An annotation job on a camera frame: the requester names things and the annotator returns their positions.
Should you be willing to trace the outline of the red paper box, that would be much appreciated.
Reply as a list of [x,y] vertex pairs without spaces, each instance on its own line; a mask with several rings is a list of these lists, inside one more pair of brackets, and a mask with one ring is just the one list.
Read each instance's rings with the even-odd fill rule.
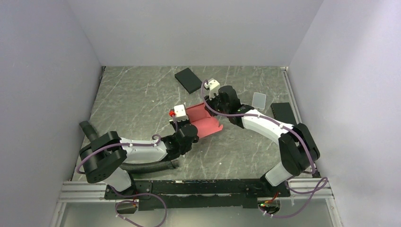
[[197,128],[197,136],[200,139],[223,130],[223,125],[209,114],[204,103],[190,106],[185,110],[190,123]]

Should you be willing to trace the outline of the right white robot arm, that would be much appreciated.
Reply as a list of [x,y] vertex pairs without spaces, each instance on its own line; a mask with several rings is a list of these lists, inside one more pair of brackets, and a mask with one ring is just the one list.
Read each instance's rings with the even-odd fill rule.
[[261,192],[272,196],[279,190],[279,184],[299,176],[307,168],[310,174],[316,171],[314,162],[320,158],[320,151],[303,123],[292,125],[265,116],[250,105],[242,104],[232,86],[220,86],[216,80],[204,81],[202,92],[205,109],[213,116],[220,115],[243,129],[254,131],[279,146],[280,161],[261,177]]

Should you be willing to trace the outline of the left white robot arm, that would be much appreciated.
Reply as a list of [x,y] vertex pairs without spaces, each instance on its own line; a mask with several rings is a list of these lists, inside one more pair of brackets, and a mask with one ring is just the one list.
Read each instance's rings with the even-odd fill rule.
[[136,192],[132,175],[149,174],[180,166],[180,158],[198,142],[198,129],[186,122],[174,124],[175,132],[151,140],[131,140],[120,137],[116,131],[99,136],[88,121],[80,122],[89,144],[79,151],[81,162],[76,173],[84,175],[88,183],[104,182],[125,199]]

